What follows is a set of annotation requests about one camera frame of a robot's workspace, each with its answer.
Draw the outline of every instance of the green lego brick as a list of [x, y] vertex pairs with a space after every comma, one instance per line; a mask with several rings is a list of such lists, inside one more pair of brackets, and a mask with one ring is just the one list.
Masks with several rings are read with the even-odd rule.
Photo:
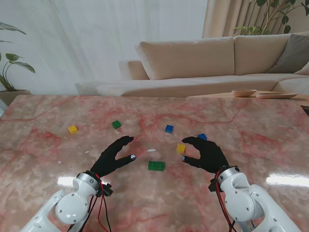
[[149, 161], [148, 162], [148, 170], [156, 171], [156, 162], [155, 161]]
[[148, 162], [148, 170], [150, 171], [164, 171], [165, 170], [165, 163], [164, 162], [157, 162], [157, 161], [149, 161]]
[[119, 127], [121, 127], [121, 123], [118, 120], [116, 120], [112, 122], [112, 127], [114, 127], [115, 129], [118, 129]]
[[157, 162], [156, 163], [156, 170], [157, 171], [164, 171], [165, 169], [165, 163], [164, 162]]

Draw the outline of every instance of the black glove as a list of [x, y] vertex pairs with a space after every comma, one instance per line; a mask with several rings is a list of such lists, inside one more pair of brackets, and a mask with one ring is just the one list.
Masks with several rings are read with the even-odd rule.
[[122, 147], [132, 142], [134, 137], [124, 136], [120, 139], [117, 139], [108, 148], [101, 153], [101, 156], [95, 162], [95, 164], [90, 169], [91, 172], [94, 172], [99, 177], [108, 175], [115, 171], [117, 168], [121, 168], [128, 163], [131, 163], [136, 159], [135, 155], [130, 155], [121, 159], [115, 159], [117, 153], [121, 151]]
[[209, 173], [216, 173], [220, 167], [228, 166], [228, 162], [216, 143], [203, 140], [196, 137], [188, 137], [183, 139], [186, 144], [193, 145], [201, 155], [200, 159], [195, 159], [188, 156], [182, 156], [182, 161], [191, 166], [202, 168]]

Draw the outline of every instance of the lego brick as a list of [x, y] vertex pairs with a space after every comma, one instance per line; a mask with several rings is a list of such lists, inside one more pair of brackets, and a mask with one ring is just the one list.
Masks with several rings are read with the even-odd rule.
[[149, 161], [148, 162], [148, 170], [150, 171], [164, 171], [165, 170], [165, 163], [164, 162], [157, 162], [157, 161]]
[[121, 127], [121, 123], [118, 120], [116, 120], [112, 122], [112, 127], [114, 127], [115, 129], [118, 129]]
[[156, 170], [157, 171], [164, 171], [165, 169], [165, 163], [164, 162], [156, 162]]
[[199, 134], [198, 138], [207, 140], [207, 136], [205, 134]]
[[148, 170], [156, 171], [156, 162], [155, 161], [149, 161], [148, 162]]
[[170, 134], [172, 134], [173, 129], [174, 129], [174, 127], [173, 127], [173, 126], [171, 126], [171, 125], [167, 125], [167, 126], [165, 127], [165, 132], [166, 132], [166, 133], [170, 133]]
[[72, 125], [72, 126], [68, 127], [68, 129], [69, 129], [71, 134], [75, 134], [75, 133], [78, 132], [78, 130], [77, 130], [75, 125]]
[[178, 144], [177, 146], [177, 152], [178, 153], [184, 153], [184, 150], [185, 150], [185, 145], [184, 144]]

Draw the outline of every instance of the pink marble surface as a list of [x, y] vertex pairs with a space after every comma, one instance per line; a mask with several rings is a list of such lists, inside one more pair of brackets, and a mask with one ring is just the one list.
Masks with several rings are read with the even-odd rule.
[[[115, 120], [121, 129], [112, 128]], [[73, 124], [79, 132], [71, 135]], [[167, 124], [173, 134], [164, 132]], [[216, 195], [207, 189], [212, 175], [181, 162], [176, 152], [182, 138], [200, 133], [302, 231], [309, 228], [309, 118], [293, 101], [25, 95], [0, 118], [0, 231], [21, 229], [123, 135], [135, 139], [118, 157], [138, 158], [103, 178], [114, 190], [107, 198], [113, 232], [226, 231]], [[198, 157], [190, 145], [185, 153]], [[150, 160], [164, 161], [166, 170], [148, 171]], [[102, 231], [98, 206], [87, 232]]]

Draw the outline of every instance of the red wire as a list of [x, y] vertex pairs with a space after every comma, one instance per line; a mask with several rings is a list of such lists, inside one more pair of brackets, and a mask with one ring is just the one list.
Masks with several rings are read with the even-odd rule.
[[[103, 194], [103, 184], [102, 182], [100, 182], [100, 187], [102, 189], [102, 194]], [[103, 196], [101, 196], [101, 204], [100, 204], [100, 209], [98, 211], [98, 222], [100, 224], [100, 226], [106, 231], [106, 232], [109, 232], [101, 223], [100, 221], [100, 213], [101, 213], [101, 209], [102, 209], [102, 204], [103, 204]]]
[[[221, 170], [219, 170], [219, 171], [217, 172], [217, 174], [216, 174], [216, 176], [215, 176], [215, 179], [218, 178], [218, 176], [219, 176], [220, 173], [221, 173]], [[223, 214], [224, 214], [225, 219], [226, 219], [226, 221], [227, 221], [227, 223], [228, 223], [228, 226], [229, 226], [229, 232], [231, 232], [231, 231], [232, 231], [232, 228], [231, 228], [231, 221], [230, 221], [230, 219], [229, 219], [229, 217], [228, 217], [228, 213], [227, 213], [227, 210], [226, 210], [226, 208], [225, 208], [225, 204], [224, 204], [224, 202], [223, 202], [223, 200], [222, 200], [218, 182], [216, 182], [216, 188], [217, 188], [217, 192], [218, 192], [218, 195], [219, 195], [219, 198], [220, 198], [219, 201], [221, 202], [221, 205], [222, 205], [223, 210], [224, 210]]]

